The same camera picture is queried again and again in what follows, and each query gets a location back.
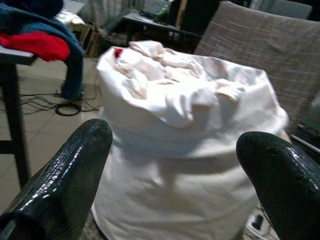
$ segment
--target power strip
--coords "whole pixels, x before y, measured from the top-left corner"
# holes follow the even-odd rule
[[[257,229],[256,227],[253,226],[256,221],[257,216],[262,217],[260,229]],[[246,223],[246,228],[248,230],[248,233],[250,233],[249,235],[255,236],[255,239],[257,239],[257,240],[271,240],[271,239],[267,238],[267,236],[269,234],[269,230],[270,230],[270,225],[269,225],[266,217],[263,214],[257,214],[257,216],[251,215],[248,218],[248,221]]]

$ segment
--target gray chair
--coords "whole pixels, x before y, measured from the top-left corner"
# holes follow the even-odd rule
[[[296,129],[320,90],[320,22],[220,4],[194,54],[263,69]]]
[[[312,11],[310,5],[288,0],[253,0],[250,8],[297,19],[307,19]]]
[[[266,11],[270,14],[276,14],[285,17],[307,19],[312,11],[312,6],[287,0],[276,0],[272,7]]]

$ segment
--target clothing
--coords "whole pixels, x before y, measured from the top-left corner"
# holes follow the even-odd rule
[[[77,99],[82,90],[83,49],[73,33],[55,18],[45,18],[0,3],[0,33],[13,35],[34,32],[47,33],[63,39],[68,44],[70,55],[65,61],[67,73],[61,93],[66,99]]]
[[[2,0],[2,2],[8,6],[46,18],[52,18],[57,15],[64,5],[63,0]]]
[[[0,33],[0,44],[8,49],[30,52],[49,62],[65,61],[70,55],[68,44],[44,32],[8,35]]]

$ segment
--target fabric pile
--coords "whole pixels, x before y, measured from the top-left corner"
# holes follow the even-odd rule
[[[69,48],[70,54],[66,59],[64,59],[65,57],[57,58],[57,60],[64,59],[64,63],[67,65],[66,80],[62,86],[61,93],[64,98],[73,100],[77,99],[82,91],[83,50],[73,33],[54,17],[60,12],[62,6],[62,0],[5,0],[0,2],[0,33],[24,35],[38,34],[40,32],[47,34],[48,36],[42,39],[42,41],[48,40],[45,42],[47,49],[44,49],[42,45],[32,46],[31,48],[27,47],[30,45],[24,47],[21,44],[19,45],[19,49],[24,51],[32,51],[38,47],[34,52],[35,54],[41,54],[45,51],[58,51],[65,45],[62,42],[64,41]],[[62,41],[58,43],[56,38],[50,38],[49,36],[60,38]],[[54,49],[56,44],[51,45],[51,41],[54,41],[61,48]]]
[[[92,205],[105,236],[234,240],[257,204],[237,139],[288,122],[267,74],[153,41],[112,47],[97,69],[113,133]]]

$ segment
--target crumpled white fabric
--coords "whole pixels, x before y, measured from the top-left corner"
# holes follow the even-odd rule
[[[65,25],[83,25],[86,23],[77,14],[70,12],[66,9],[62,9],[56,16],[56,18]]]
[[[149,80],[137,69],[120,72],[114,51],[97,65],[100,116],[113,132],[92,205],[98,227],[109,240],[233,239],[257,203],[237,139],[247,131],[280,135],[288,121],[266,73],[164,49],[192,58],[204,78]]]

